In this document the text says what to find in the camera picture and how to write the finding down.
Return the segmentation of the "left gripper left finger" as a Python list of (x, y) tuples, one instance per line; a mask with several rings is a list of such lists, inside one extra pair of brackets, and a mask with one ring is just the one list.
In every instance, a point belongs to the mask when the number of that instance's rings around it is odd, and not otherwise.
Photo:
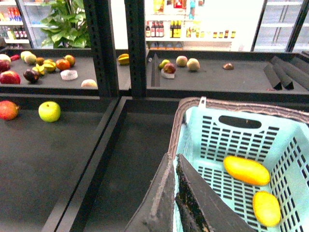
[(173, 158), (166, 153), (138, 209), (124, 231), (173, 231), (175, 172)]

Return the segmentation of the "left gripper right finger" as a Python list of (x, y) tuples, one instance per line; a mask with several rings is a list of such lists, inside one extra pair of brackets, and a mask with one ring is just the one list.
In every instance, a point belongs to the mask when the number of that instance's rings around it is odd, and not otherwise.
[(178, 192), (175, 201), (182, 232), (253, 232), (212, 190), (190, 162), (177, 155)]

